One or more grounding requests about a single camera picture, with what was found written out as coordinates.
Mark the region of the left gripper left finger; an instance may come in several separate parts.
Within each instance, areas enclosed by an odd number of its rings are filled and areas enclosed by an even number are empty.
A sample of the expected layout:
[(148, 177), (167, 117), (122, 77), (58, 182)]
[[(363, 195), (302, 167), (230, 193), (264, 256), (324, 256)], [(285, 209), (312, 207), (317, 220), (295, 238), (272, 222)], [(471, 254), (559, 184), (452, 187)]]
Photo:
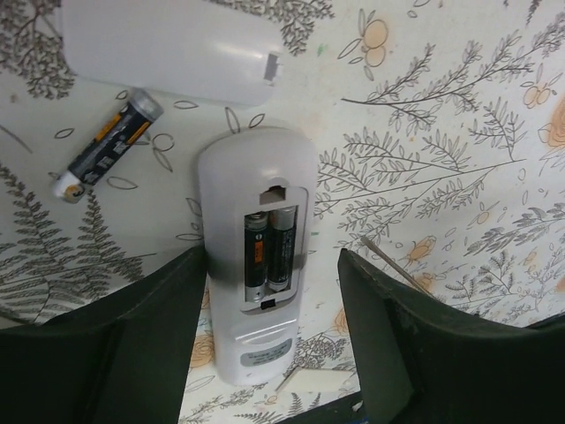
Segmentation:
[(3, 329), (2, 422), (177, 422), (206, 274), (197, 246), (41, 326)]

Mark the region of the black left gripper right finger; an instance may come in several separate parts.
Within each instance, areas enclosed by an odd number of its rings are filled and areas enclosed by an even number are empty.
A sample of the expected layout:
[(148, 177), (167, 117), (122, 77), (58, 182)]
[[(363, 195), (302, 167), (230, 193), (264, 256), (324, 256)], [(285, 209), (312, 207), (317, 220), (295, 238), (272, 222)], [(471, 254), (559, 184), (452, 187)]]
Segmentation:
[(561, 423), (564, 318), (467, 314), (340, 252), (343, 307), (372, 423)]

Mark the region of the white battery cover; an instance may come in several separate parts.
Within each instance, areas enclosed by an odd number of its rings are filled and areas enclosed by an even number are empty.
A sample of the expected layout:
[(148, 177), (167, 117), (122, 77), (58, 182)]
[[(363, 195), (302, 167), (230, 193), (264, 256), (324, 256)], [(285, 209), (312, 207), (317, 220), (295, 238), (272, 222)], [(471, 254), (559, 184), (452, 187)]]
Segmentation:
[(297, 367), (275, 391), (277, 393), (336, 392), (349, 388), (356, 380), (357, 376), (352, 371)]

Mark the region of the small white display remote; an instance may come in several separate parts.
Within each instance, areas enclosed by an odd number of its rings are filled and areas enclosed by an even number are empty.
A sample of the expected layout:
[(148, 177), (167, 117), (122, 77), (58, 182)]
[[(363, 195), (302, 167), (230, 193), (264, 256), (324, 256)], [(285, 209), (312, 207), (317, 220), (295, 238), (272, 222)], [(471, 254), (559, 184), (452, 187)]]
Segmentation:
[(198, 160), (218, 375), (255, 385), (283, 374), (296, 350), (313, 219), (317, 157), (304, 134), (232, 134)]

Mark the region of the white small remote cover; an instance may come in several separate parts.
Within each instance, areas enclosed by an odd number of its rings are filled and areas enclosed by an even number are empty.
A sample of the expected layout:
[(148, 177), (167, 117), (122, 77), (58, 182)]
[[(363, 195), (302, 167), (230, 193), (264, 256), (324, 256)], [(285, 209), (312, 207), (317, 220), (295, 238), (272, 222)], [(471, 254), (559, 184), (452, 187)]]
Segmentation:
[(79, 76), (256, 107), (283, 75), (276, 25), (208, 1), (68, 0), (64, 57)]

